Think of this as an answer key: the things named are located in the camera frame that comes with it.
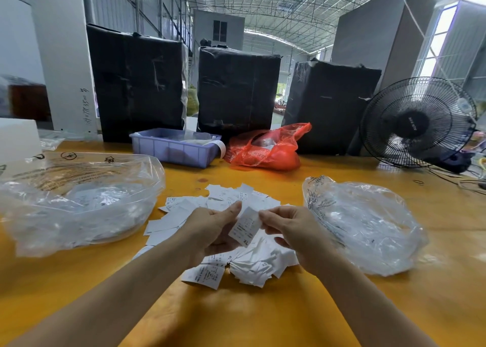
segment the yellow table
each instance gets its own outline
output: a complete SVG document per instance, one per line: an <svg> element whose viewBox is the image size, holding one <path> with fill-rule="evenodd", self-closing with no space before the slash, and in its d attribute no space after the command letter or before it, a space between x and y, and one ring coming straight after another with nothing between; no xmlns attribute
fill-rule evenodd
<svg viewBox="0 0 486 347"><path fill-rule="evenodd" d="M129 153L130 145L64 142L62 151ZM302 204L301 184L325 174L338 182L385 186L402 196L428 229L430 244L416 268L371 277L393 302L442 347L486 341L486 197L418 170L383 170L373 158L306 157L294 172L230 166L215 160L205 170L166 165L167 196L207 195L207 184L246 183L282 203ZM421 180L419 185L414 180ZM162 212L155 209L149 219ZM0 344L73 301L126 264L144 246L140 229L119 242L16 258L0 232ZM299 266L263 289L223 277L217 291L176 281L122 346L358 346L329 294Z"/></svg>

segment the fan grille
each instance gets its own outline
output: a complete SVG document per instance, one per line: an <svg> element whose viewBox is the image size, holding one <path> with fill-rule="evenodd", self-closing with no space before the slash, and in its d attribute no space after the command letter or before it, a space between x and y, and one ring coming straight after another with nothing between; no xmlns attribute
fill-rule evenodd
<svg viewBox="0 0 486 347"><path fill-rule="evenodd" d="M458 95L471 106L468 114L459 108ZM361 120L361 141L387 164L426 167L431 163L424 157L444 160L464 147L476 113L473 99L460 86L435 77L410 78L373 97Z"/></svg>

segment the hand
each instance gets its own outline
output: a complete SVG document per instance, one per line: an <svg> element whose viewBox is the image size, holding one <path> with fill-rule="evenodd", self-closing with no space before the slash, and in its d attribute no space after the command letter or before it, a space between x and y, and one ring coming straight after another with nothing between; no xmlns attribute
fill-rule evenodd
<svg viewBox="0 0 486 347"><path fill-rule="evenodd" d="M282 234L283 238L275 237L275 242L295 250L299 263L309 273L317 275L321 270L323 254L336 253L325 229L309 209L281 206L258 214L265 232Z"/></svg>
<svg viewBox="0 0 486 347"><path fill-rule="evenodd" d="M199 265L206 256L228 252L239 246L228 233L240 211L241 201L237 201L225 211L197 208L189 215L177 235L190 241L190 268Z"/></svg>

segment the black box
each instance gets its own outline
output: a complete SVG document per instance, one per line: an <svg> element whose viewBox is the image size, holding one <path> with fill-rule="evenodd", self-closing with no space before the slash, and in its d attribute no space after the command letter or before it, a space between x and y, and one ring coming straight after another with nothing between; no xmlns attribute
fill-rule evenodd
<svg viewBox="0 0 486 347"><path fill-rule="evenodd" d="M222 135L270 129L280 55L234 49L199 49L198 129Z"/></svg>
<svg viewBox="0 0 486 347"><path fill-rule="evenodd" d="M130 133L184 129L188 49L179 41L87 25L103 141Z"/></svg>
<svg viewBox="0 0 486 347"><path fill-rule="evenodd" d="M312 124L297 152L344 155L380 76L379 69L297 62L282 121Z"/></svg>

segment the plastic tray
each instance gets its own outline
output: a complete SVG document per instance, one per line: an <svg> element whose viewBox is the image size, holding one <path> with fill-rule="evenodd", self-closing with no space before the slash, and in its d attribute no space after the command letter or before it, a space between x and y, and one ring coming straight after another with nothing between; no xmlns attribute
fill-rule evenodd
<svg viewBox="0 0 486 347"><path fill-rule="evenodd" d="M132 138L133 153L155 156L158 160L167 163L206 168L220 153L219 146L215 144L193 145L167 138L184 135L184 133L184 131L167 128L154 128L132 133L130 137ZM221 140L220 135L212 136Z"/></svg>

